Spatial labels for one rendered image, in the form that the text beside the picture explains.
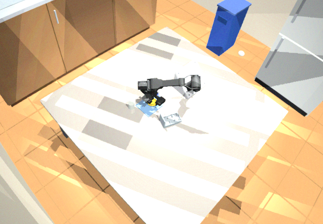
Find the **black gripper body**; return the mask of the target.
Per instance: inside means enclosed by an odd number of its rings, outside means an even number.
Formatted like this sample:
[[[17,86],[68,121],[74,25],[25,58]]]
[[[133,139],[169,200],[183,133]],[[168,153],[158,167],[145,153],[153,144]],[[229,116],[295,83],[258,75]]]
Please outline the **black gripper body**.
[[[147,90],[140,90],[142,93],[147,93]],[[149,92],[150,94],[153,95],[154,98],[156,98],[157,100],[155,101],[155,103],[158,105],[158,106],[161,106],[165,101],[166,99],[163,98],[162,96],[159,97],[157,94],[158,94],[158,91],[154,91],[154,92]]]

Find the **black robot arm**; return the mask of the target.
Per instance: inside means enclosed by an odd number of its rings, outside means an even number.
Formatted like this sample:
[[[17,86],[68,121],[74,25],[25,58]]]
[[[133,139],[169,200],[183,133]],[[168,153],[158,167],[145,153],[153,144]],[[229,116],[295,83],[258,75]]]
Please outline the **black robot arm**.
[[[191,76],[191,80],[185,83],[185,78]],[[158,78],[148,78],[147,81],[137,81],[138,90],[147,90],[147,93],[142,96],[142,99],[151,104],[154,99],[153,95],[149,92],[158,91],[164,87],[179,86],[186,87],[188,91],[198,92],[201,90],[201,76],[199,74],[190,74],[186,77],[178,79],[162,80]]]

